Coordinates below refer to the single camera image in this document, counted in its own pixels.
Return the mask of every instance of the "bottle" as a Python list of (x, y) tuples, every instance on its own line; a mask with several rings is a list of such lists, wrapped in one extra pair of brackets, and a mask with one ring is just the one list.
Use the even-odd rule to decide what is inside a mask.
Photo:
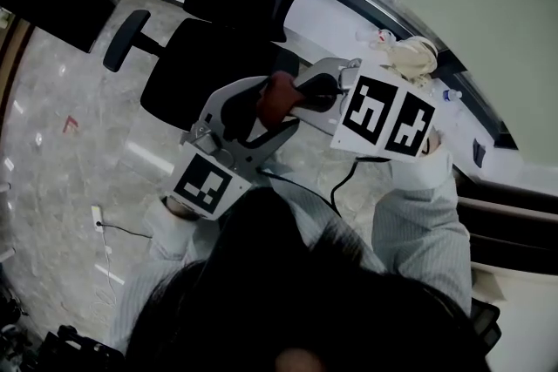
[(463, 93), (454, 89), (444, 90), (444, 101), (457, 101), (463, 96)]

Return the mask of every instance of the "white card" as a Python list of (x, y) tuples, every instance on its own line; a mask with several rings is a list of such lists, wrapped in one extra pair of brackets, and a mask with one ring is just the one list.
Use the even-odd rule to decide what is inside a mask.
[(250, 187), (250, 182), (189, 143), (165, 183), (175, 199), (209, 220), (219, 219)]
[(415, 161), (432, 129), (436, 103), (377, 63), (364, 60), (331, 147)]

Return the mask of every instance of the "black office chair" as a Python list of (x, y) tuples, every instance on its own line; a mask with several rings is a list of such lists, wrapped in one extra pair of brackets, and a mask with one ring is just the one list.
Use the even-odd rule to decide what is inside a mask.
[(186, 19), (166, 47), (141, 33), (150, 14), (136, 10), (121, 25), (104, 65), (118, 71), (130, 47), (159, 57), (141, 105), (155, 117), (189, 131), (209, 96), (241, 78), (283, 70), (298, 74), (298, 56), (285, 42), (283, 22), (294, 0), (185, 0)]

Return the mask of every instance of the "striped shirt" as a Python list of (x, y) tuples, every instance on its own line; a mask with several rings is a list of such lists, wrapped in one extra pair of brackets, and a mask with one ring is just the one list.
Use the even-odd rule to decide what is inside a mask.
[[(469, 314), (469, 238), (456, 211), (452, 166), (451, 154), (443, 145), (416, 163), (390, 162), (395, 189), (376, 206), (371, 247), (364, 248), (363, 266), (422, 281), (453, 298)], [(283, 177), (302, 183), (292, 172)], [(289, 203), (307, 245), (330, 223), (347, 226), (314, 193), (276, 179), (262, 181)], [(160, 200), (148, 208), (144, 224), (153, 230), (150, 259), (135, 266), (126, 278), (106, 340), (122, 352), (153, 289), (187, 263), (206, 259), (219, 235), (216, 222), (180, 219)]]

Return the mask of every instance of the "marble floor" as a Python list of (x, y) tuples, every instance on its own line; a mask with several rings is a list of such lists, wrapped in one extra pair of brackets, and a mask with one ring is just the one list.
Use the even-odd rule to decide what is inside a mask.
[[(90, 54), (35, 29), (11, 91), (0, 180), (12, 189), (0, 195), (0, 252), (16, 250), (3, 270), (29, 313), (23, 323), (39, 336), (71, 324), (103, 339), (113, 298), (99, 271), (105, 250), (91, 206), (102, 207), (105, 223), (145, 232), (142, 216), (179, 153), (181, 131), (140, 106), (156, 58), (132, 48), (118, 73), (102, 65), (114, 33), (137, 9), (151, 11), (144, 32), (163, 45), (187, 17), (160, 0), (119, 0)], [(277, 153), (327, 196), (353, 159), (329, 140), (301, 125)], [(367, 241), (375, 203), (388, 189), (381, 168), (364, 165), (337, 193), (342, 215)], [(105, 238), (111, 272), (125, 280), (148, 240), (111, 228)], [(118, 293), (120, 284), (111, 283)]]

